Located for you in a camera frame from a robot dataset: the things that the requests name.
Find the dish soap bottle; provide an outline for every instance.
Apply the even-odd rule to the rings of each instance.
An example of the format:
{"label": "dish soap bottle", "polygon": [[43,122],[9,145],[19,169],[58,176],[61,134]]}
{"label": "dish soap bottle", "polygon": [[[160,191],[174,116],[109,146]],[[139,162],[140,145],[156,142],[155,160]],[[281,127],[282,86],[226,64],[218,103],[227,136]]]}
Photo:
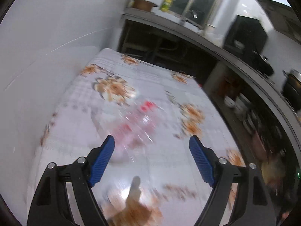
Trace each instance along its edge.
{"label": "dish soap bottle", "polygon": [[171,5],[173,4],[174,0],[165,0],[162,4],[161,10],[163,12],[167,12],[169,10],[169,8],[171,7]]}

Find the brown container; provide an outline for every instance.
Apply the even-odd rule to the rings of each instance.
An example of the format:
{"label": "brown container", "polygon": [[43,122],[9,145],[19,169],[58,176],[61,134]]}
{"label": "brown container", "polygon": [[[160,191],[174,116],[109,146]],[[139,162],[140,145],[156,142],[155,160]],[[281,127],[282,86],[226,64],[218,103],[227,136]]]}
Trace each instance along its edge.
{"label": "brown container", "polygon": [[133,8],[137,8],[146,12],[150,12],[153,7],[157,7],[155,3],[146,0],[133,0]]}

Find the window frame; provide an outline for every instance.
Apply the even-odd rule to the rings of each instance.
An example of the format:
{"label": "window frame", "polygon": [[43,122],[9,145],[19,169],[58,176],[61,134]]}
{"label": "window frame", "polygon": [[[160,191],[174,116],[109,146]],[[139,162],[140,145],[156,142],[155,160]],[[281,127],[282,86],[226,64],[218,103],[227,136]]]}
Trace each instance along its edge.
{"label": "window frame", "polygon": [[188,2],[186,4],[186,7],[185,7],[182,14],[178,14],[178,13],[170,11],[170,10],[166,11],[166,12],[180,18],[181,21],[183,21],[183,22],[187,21],[187,22],[191,23],[192,25],[194,25],[194,26],[196,26],[196,27],[198,27],[199,29],[202,30],[207,25],[208,21],[212,21],[213,17],[216,15],[217,7],[219,6],[221,0],[215,0],[214,1],[213,5],[211,6],[210,12],[208,13],[206,19],[204,20],[204,23],[201,24],[201,25],[199,25],[196,22],[194,22],[194,21],[188,19],[187,17],[185,17],[186,13],[190,10],[190,8],[191,8],[191,6],[194,2],[195,2],[195,0],[188,0]]}

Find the plastic bag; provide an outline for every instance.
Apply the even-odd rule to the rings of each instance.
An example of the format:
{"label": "plastic bag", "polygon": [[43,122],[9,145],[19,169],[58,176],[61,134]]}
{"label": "plastic bag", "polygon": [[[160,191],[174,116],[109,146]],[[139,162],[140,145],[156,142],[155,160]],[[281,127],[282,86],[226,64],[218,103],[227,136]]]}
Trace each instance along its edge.
{"label": "plastic bag", "polygon": [[110,123],[99,122],[91,114],[92,121],[101,138],[112,135],[115,150],[111,162],[133,161],[133,157],[144,152],[144,148],[153,143],[157,125],[161,122],[156,104],[148,100],[138,100],[132,106],[120,112],[120,117]]}

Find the metal screw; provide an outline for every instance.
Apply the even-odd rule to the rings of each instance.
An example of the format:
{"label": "metal screw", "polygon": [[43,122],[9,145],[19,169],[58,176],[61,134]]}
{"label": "metal screw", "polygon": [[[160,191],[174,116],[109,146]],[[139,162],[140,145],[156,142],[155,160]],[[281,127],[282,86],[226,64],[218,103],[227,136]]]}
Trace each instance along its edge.
{"label": "metal screw", "polygon": [[52,169],[55,167],[55,163],[54,162],[50,162],[47,166],[49,169]]}
{"label": "metal screw", "polygon": [[252,169],[255,169],[256,168],[256,165],[254,163],[250,163],[249,165]]}
{"label": "metal screw", "polygon": [[78,162],[79,164],[85,163],[85,161],[86,161],[86,158],[85,158],[85,157],[79,157],[79,158],[77,159],[77,162]]}
{"label": "metal screw", "polygon": [[225,165],[227,160],[225,158],[219,158],[219,163]]}

